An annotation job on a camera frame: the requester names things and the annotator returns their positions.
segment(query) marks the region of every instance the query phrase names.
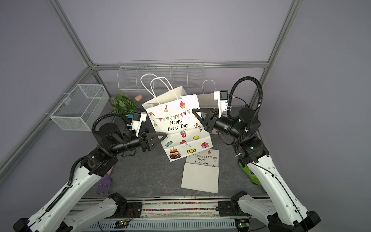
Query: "artificial plant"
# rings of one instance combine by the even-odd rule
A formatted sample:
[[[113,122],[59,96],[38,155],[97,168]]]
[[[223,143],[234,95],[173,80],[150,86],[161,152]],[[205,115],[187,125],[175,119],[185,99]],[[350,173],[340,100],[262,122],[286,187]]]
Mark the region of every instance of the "artificial plant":
[[[133,114],[139,104],[139,102],[129,98],[123,92],[119,92],[115,98],[111,99],[111,102],[113,106],[111,113],[124,114],[126,116]]]

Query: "marble-pattern surface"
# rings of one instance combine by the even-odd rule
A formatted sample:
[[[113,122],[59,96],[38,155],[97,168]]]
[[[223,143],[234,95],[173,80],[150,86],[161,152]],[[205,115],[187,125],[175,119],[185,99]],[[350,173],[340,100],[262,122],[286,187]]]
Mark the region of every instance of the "marble-pattern surface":
[[[120,128],[124,126],[120,119],[115,120],[115,123]],[[152,127],[149,120],[144,126]],[[228,135],[220,136],[227,143],[233,140]],[[263,188],[253,184],[240,168],[232,146],[225,145],[218,135],[211,135],[211,140],[214,146],[212,149],[219,150],[218,193],[181,188],[186,158],[170,162],[162,146],[157,146],[154,150],[147,152],[137,149],[133,157],[118,156],[119,161],[111,173],[113,183],[110,192],[118,192],[124,197],[232,196],[241,190],[252,196],[266,195]],[[107,194],[96,194],[97,186],[98,183],[91,187],[84,197],[106,197]]]

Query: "wire mesh basket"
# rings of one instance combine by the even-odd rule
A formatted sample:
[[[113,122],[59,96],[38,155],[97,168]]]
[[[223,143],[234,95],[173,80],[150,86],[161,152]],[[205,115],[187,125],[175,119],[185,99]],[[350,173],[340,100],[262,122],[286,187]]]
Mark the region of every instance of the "wire mesh basket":
[[[103,85],[75,86],[50,118],[62,129],[90,131],[109,100]]]
[[[204,77],[203,62],[185,63],[122,63],[117,73],[118,88],[122,91],[145,90],[140,78],[142,75],[152,73],[166,77],[173,88],[183,86],[184,89],[202,89]],[[154,76],[146,76],[142,79],[144,85],[149,88]],[[160,81],[153,81],[154,90],[167,89]]]

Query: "white paper bag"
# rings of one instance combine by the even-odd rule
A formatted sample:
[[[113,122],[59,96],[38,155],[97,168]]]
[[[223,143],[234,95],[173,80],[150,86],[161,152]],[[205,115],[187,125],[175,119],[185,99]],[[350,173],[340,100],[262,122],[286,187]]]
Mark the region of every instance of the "white paper bag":
[[[169,160],[174,161],[187,157],[191,153],[212,148],[213,144],[209,133],[202,129],[201,123],[192,113],[192,109],[199,108],[197,95],[186,95],[179,98],[173,87],[171,85],[170,87],[171,91],[159,96],[161,97],[160,101],[151,85],[152,92],[150,93],[154,96],[155,101],[150,100],[150,103],[146,102],[142,106],[147,111],[155,131],[167,134],[161,144]]]

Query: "purple glove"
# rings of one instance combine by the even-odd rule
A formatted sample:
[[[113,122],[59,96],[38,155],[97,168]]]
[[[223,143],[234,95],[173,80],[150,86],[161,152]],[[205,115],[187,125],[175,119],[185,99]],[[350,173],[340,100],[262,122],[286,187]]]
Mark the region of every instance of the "purple glove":
[[[107,172],[107,175],[105,175],[104,179],[101,180],[101,182],[99,183],[99,185],[98,185],[98,187],[95,191],[98,195],[101,194],[101,193],[105,193],[105,191],[109,194],[109,188],[110,188],[111,183],[112,183],[112,179],[111,179],[112,169],[113,169],[113,167]]]

